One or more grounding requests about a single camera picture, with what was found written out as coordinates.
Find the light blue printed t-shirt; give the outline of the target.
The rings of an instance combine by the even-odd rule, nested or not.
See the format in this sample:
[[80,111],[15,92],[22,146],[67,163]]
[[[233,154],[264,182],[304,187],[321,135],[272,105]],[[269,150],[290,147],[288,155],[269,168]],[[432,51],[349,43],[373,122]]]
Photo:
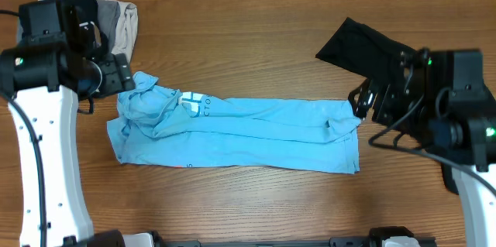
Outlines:
[[107,132],[120,163],[174,166],[272,166],[355,174],[361,120],[343,100],[217,98],[162,87],[135,73],[117,97]]

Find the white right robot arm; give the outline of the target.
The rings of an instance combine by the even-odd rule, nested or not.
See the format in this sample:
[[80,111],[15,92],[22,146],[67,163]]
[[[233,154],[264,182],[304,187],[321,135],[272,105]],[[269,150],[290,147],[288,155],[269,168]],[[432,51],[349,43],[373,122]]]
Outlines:
[[460,198],[468,246],[495,244],[495,99],[479,50],[404,56],[400,81],[365,80],[350,92],[353,113],[384,130],[368,143],[441,164],[446,188]]

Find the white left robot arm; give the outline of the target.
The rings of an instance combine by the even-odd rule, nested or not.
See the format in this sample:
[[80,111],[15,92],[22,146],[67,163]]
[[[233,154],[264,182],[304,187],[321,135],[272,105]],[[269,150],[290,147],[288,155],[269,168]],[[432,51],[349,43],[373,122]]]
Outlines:
[[122,246],[97,233],[84,202],[76,143],[79,103],[134,88],[124,54],[113,54],[96,0],[19,6],[19,43],[2,51],[1,96],[16,127],[22,174],[22,246]]

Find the black crumpled garment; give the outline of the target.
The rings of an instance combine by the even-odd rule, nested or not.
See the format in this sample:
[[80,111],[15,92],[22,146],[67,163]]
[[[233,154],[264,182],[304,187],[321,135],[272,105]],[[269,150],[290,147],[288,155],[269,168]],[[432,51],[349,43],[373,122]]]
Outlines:
[[350,17],[332,35],[315,57],[411,94],[424,94],[421,82],[404,76],[417,51],[396,42]]

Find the grey folded garment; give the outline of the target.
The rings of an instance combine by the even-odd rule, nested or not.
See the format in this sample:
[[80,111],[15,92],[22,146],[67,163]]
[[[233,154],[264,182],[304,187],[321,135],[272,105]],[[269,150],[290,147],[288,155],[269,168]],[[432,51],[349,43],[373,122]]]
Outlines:
[[81,55],[107,53],[121,12],[116,2],[39,0],[19,6],[17,44],[63,43]]

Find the black folded garment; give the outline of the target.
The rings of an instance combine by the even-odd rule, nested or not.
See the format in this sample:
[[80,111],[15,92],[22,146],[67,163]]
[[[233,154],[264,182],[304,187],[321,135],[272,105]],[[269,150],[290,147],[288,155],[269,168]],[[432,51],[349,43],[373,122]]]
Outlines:
[[87,59],[109,52],[107,36],[98,23],[96,0],[41,0],[19,6],[22,41],[66,43]]

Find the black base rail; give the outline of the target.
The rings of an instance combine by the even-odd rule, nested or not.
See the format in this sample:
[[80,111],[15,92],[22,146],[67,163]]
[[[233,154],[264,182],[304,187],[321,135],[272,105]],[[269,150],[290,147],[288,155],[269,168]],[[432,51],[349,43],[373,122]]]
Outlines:
[[367,235],[333,236],[320,240],[287,240],[255,242],[166,241],[155,232],[124,235],[129,247],[437,247],[433,237],[414,235],[404,226],[371,228]]

